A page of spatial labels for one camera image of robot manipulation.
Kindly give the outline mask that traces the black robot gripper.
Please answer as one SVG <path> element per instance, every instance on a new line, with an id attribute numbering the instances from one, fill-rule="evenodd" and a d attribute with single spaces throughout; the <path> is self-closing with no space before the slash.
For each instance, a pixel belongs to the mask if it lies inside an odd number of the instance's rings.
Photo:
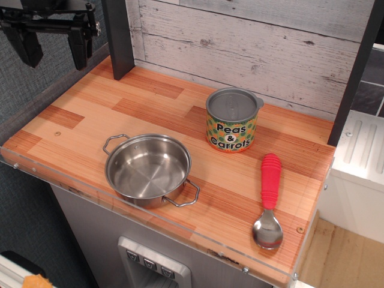
<path id="1" fill-rule="evenodd" d="M 94 13 L 89 1 L 1 1 L 1 29 L 22 62 L 32 68 L 43 57 L 37 32 L 68 33 L 75 68 L 82 71 L 92 56 L 92 37 L 100 34 Z"/>

